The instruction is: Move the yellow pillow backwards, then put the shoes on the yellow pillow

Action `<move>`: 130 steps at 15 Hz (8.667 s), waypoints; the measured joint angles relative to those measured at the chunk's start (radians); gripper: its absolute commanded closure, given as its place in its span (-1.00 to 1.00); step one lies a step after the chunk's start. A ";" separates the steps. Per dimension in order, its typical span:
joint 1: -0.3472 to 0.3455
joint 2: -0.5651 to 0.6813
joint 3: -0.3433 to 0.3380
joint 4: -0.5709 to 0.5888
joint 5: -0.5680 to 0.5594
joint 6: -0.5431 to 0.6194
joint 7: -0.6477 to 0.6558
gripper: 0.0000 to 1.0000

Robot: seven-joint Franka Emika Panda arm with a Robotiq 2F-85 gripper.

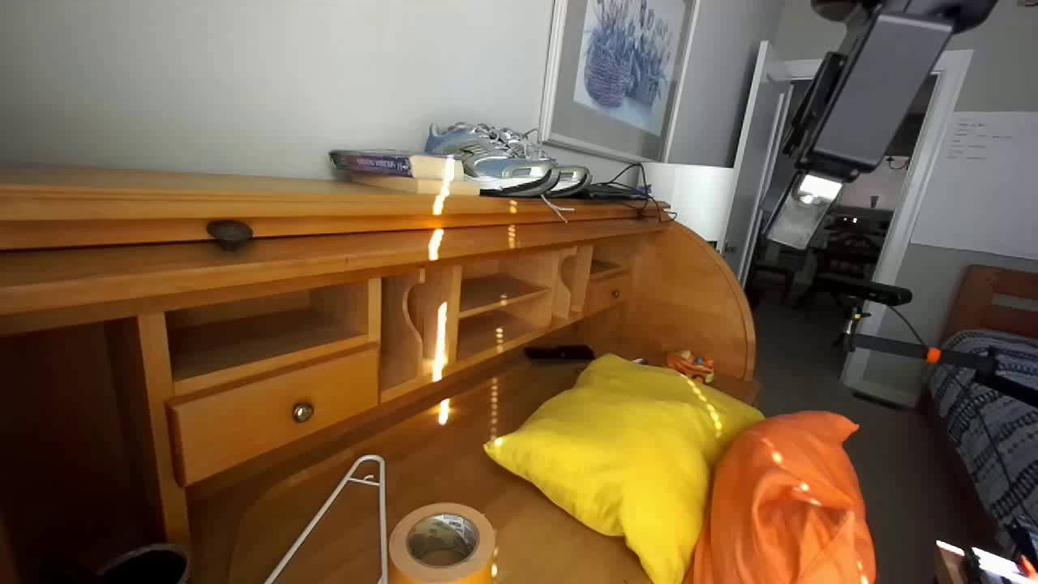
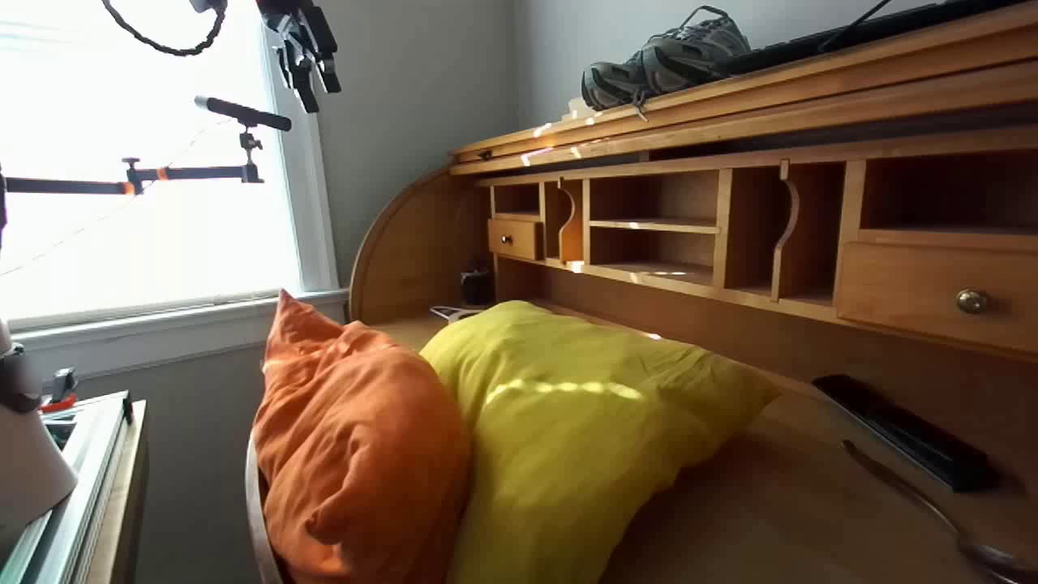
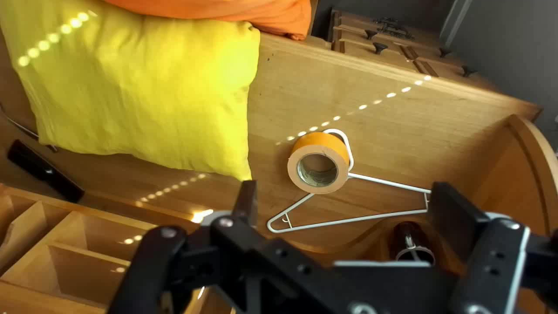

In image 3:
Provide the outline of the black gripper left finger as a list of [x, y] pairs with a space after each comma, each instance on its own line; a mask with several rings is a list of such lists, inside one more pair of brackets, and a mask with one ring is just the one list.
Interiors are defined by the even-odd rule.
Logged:
[[256, 224], [256, 210], [258, 210], [256, 196], [258, 196], [256, 182], [255, 180], [242, 182], [241, 189], [237, 193], [237, 200], [235, 200], [232, 215], [249, 226], [255, 226]]

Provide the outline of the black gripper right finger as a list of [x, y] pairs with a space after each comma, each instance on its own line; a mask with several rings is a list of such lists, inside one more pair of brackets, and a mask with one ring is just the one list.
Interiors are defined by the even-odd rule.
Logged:
[[433, 186], [427, 217], [462, 262], [467, 261], [490, 222], [481, 210], [446, 182]]

